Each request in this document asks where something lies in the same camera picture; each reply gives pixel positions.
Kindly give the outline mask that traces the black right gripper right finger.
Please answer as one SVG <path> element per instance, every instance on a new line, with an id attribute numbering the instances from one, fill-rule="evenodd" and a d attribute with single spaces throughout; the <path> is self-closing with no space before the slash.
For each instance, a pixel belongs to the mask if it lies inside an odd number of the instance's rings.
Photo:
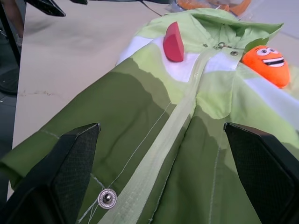
<path id="1" fill-rule="evenodd" d="M 299 161 L 272 134 L 224 124 L 239 179 L 263 224 L 299 222 Z"/>

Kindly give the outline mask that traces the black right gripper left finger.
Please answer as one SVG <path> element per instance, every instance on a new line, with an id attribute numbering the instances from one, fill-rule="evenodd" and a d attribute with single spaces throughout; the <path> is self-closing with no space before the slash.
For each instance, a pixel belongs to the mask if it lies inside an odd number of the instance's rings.
<path id="1" fill-rule="evenodd" d="M 2 224 L 74 224 L 93 167 L 100 125 L 77 127 L 20 182 L 0 211 Z"/>

